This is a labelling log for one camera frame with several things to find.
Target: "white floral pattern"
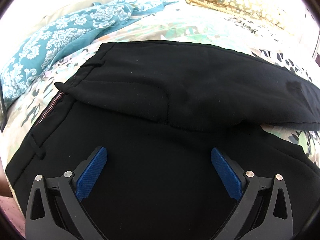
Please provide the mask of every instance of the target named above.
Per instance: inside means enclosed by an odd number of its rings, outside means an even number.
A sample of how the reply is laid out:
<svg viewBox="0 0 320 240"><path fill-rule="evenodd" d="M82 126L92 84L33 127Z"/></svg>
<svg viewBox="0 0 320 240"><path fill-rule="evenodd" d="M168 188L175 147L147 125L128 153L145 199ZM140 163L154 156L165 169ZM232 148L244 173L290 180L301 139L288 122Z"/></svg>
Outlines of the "white floral pattern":
<svg viewBox="0 0 320 240"><path fill-rule="evenodd" d="M142 12L145 8L161 11L168 4L162 3L162 0L127 1L115 0L65 15L26 39L2 68L1 81L6 108L27 91L37 76L64 57L62 50L71 54L88 46L96 37L137 21L136 18L131 19L133 11L135 15L145 15Z"/></svg>

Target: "blue textured pad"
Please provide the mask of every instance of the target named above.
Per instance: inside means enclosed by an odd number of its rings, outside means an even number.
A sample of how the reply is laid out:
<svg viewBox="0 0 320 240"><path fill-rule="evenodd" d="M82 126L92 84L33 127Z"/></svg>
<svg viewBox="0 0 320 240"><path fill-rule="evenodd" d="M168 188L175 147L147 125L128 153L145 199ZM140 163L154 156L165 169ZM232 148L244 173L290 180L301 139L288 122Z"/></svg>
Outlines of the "blue textured pad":
<svg viewBox="0 0 320 240"><path fill-rule="evenodd" d="M211 151L211 162L229 196L239 201L242 196L241 181L217 148Z"/></svg>
<svg viewBox="0 0 320 240"><path fill-rule="evenodd" d="M101 147L77 181L76 196L79 201L89 196L106 162L107 150Z"/></svg>

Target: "belt loop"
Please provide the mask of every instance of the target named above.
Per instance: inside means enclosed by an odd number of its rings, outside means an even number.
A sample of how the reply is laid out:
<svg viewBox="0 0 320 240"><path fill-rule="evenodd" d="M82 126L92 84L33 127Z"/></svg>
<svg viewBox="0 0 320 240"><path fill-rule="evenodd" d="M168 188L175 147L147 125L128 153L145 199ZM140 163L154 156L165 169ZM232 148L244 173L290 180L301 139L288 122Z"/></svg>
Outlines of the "belt loop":
<svg viewBox="0 0 320 240"><path fill-rule="evenodd" d="M33 148L33 150L36 152L36 155L39 157L40 160L42 160L45 157L45 150L37 145L31 133L28 135L28 141L30 142L30 145Z"/></svg>

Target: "yellow floral pillow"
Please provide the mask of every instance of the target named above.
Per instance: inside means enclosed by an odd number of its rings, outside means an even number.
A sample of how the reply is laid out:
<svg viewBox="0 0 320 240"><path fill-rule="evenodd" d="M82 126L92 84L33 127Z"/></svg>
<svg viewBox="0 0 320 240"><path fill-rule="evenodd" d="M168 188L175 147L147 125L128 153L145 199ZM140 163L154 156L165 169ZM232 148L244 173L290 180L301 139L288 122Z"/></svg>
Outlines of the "yellow floral pillow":
<svg viewBox="0 0 320 240"><path fill-rule="evenodd" d="M242 15L250 15L252 19L265 20L284 28L281 22L285 18L285 12L279 7L263 0L207 0L217 5L231 8L234 12L243 12Z"/></svg>

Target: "black fabric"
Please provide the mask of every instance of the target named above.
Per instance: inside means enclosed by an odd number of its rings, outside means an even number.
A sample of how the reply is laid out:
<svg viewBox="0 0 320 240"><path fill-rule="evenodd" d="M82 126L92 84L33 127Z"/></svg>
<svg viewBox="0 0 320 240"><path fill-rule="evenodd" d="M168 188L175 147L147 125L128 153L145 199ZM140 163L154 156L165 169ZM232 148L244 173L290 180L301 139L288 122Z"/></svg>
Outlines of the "black fabric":
<svg viewBox="0 0 320 240"><path fill-rule="evenodd" d="M318 125L319 90L283 68L215 46L106 43L57 87L65 95L30 131L45 157L26 137L6 169L24 213L37 174L74 170L97 145L108 161L82 204L110 240L209 240L236 204L213 147L258 176L284 176L295 232L320 197L302 148L258 125Z"/></svg>

